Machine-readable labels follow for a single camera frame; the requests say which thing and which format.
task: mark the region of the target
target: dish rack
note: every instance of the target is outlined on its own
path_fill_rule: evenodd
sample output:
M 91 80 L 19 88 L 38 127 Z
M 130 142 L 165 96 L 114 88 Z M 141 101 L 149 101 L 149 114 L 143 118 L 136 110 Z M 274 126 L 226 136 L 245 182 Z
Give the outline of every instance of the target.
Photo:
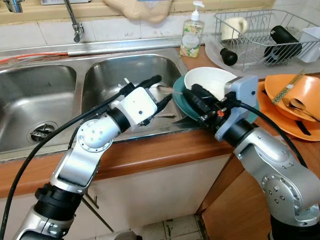
M 300 39 L 304 28 L 318 27 L 284 10 L 223 12 L 216 13 L 214 17 L 216 19 L 214 41 L 237 54 L 237 63 L 232 67 L 242 69 L 243 72 L 255 66 L 289 65 L 292 61 L 300 61 L 297 57 L 307 54 L 319 42 L 317 40 L 277 44 L 270 34 L 272 28 L 277 25 L 284 27 L 297 40 Z M 233 17 L 243 17 L 247 20 L 248 28 L 245 33 L 237 31 L 225 22 L 226 19 Z M 222 40 L 224 24 L 232 28 L 231 39 Z

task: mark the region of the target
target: soap pump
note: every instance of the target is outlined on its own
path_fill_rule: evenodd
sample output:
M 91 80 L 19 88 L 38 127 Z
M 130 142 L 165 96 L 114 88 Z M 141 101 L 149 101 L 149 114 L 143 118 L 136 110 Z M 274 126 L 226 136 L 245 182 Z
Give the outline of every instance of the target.
M 205 23 L 199 20 L 198 8 L 204 8 L 205 5 L 202 1 L 194 1 L 193 5 L 195 10 L 192 12 L 191 19 L 183 23 L 180 55 L 196 58 L 200 53 L 200 44 L 205 27 Z

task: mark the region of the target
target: double sink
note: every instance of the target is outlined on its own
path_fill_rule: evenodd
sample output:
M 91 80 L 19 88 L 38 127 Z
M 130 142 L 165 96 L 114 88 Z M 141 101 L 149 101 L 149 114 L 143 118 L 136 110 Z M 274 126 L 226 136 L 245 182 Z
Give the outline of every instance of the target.
M 0 159 L 26 156 L 50 132 L 102 103 L 122 88 L 161 75 L 158 85 L 172 87 L 187 72 L 176 49 L 137 51 L 36 61 L 0 68 Z M 159 101 L 166 92 L 154 85 Z M 115 141 L 193 129 L 173 100 L 147 126 L 127 130 Z M 77 124 L 48 142 L 40 153 L 63 151 Z

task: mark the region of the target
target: tiled floor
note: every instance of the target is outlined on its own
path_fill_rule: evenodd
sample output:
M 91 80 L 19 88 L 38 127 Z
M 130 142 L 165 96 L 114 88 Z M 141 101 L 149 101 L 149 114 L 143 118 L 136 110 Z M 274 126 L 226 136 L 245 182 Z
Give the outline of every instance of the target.
M 143 240 L 207 240 L 207 233 L 201 225 L 199 217 L 188 215 L 136 227 L 132 231 L 142 236 Z M 88 240 L 114 240 L 118 234 L 112 233 Z

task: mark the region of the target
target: teal plate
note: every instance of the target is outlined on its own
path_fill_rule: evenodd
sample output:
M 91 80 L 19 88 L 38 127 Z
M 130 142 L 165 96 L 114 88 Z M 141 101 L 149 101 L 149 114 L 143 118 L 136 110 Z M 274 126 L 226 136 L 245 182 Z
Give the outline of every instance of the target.
M 196 113 L 187 100 L 184 98 L 184 96 L 181 94 L 183 90 L 186 89 L 185 87 L 185 76 L 179 77 L 175 83 L 173 84 L 173 94 L 172 98 L 174 102 L 177 104 L 177 106 L 181 109 L 182 112 L 184 112 L 186 115 L 188 115 L 193 120 L 197 121 L 197 118 L 199 117 L 199 114 Z M 255 108 L 259 110 L 259 103 L 256 102 Z M 246 120 L 250 123 L 253 123 L 257 119 L 257 116 L 253 114 L 252 112 L 249 113 Z

